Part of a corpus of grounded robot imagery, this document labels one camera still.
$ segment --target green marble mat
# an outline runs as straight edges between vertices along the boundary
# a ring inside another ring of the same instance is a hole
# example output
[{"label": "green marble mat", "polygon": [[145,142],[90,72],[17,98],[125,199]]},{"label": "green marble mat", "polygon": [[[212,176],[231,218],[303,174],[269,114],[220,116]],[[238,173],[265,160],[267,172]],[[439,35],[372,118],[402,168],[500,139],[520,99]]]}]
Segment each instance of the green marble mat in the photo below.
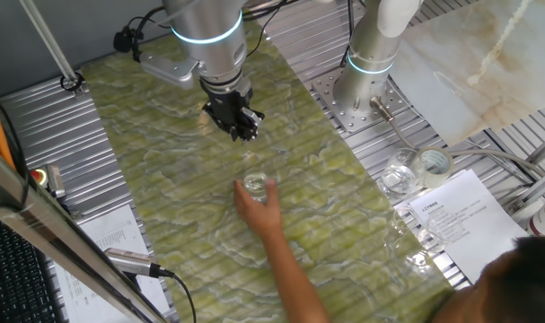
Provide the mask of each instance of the green marble mat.
[{"label": "green marble mat", "polygon": [[[246,30],[253,48],[259,26]],[[180,58],[174,37],[142,48]],[[286,237],[334,322],[423,322],[452,292],[414,236],[394,230],[390,204],[273,45],[245,64],[251,106],[267,116],[245,145],[201,112],[198,85],[183,91],[121,54],[83,71],[154,252],[188,285],[199,322],[286,321],[233,207],[233,180],[251,170],[277,179]]]}]

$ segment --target metal table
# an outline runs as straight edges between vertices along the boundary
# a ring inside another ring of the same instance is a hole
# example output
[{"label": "metal table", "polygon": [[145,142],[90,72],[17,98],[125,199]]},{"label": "metal table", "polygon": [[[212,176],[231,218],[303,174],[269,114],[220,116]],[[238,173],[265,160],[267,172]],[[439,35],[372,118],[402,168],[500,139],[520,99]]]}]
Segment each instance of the metal table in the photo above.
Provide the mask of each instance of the metal table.
[{"label": "metal table", "polygon": [[[419,13],[412,19],[415,25],[449,12],[470,2],[466,0],[426,0]],[[361,4],[355,4],[358,21],[364,13]],[[348,40],[347,2],[337,0],[331,4],[318,4],[303,0],[283,8],[266,28],[267,40],[271,40],[300,80],[318,99],[312,90],[316,77],[338,68]],[[130,205],[143,233],[146,246],[153,250],[146,237],[145,228],[138,217],[134,202],[117,164],[114,152],[99,115],[94,107],[89,89],[76,98],[64,91],[59,78],[38,84],[29,89],[7,95],[1,102],[8,108],[31,168],[47,163],[57,164],[66,186],[66,204],[82,213],[79,223],[95,216],[109,213],[123,205]],[[401,96],[395,91],[393,95]],[[396,119],[409,140],[420,146],[445,147],[434,129],[404,100],[396,100]],[[383,121],[373,122],[366,129],[353,135],[345,132],[335,121],[327,107],[320,106],[331,120],[350,149],[362,162],[366,171],[375,179],[385,166],[391,152],[402,143],[393,130]],[[545,140],[545,109],[522,120],[500,133],[483,131],[453,149],[463,150],[480,145],[484,148],[506,150],[525,157]],[[526,187],[513,173],[522,173],[513,164],[502,167],[500,161],[485,155],[462,156],[455,159],[456,171],[474,170],[500,204],[505,204],[524,192]],[[434,255],[435,263],[456,289],[470,285],[460,269],[445,253]],[[51,267],[57,299],[64,309],[58,282]],[[170,299],[166,284],[165,294]]]}]

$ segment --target keyboard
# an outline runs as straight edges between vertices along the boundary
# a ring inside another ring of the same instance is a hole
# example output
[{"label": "keyboard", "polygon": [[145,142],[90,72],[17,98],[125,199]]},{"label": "keyboard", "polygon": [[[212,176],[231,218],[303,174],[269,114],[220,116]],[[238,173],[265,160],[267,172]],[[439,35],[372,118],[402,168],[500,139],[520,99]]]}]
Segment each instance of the keyboard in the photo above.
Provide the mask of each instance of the keyboard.
[{"label": "keyboard", "polygon": [[43,257],[0,222],[0,322],[58,322]]}]

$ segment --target white paper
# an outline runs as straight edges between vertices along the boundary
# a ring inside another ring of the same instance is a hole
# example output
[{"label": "white paper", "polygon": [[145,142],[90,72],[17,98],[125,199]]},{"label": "white paper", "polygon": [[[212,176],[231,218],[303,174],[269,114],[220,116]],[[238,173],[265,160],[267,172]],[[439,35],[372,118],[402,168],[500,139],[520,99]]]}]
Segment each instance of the white paper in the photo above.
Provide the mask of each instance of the white paper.
[{"label": "white paper", "polygon": [[[129,205],[84,223],[81,228],[102,250],[117,248],[148,254]],[[55,269],[71,323],[131,322],[61,266],[55,264]],[[143,295],[161,313],[168,311],[168,302],[158,279],[139,275],[136,280]]]},{"label": "white paper", "polygon": [[445,247],[462,272],[475,283],[485,265],[514,248],[514,240],[527,237],[504,211],[473,170],[410,203],[422,223],[439,208],[462,220],[463,235]]}]

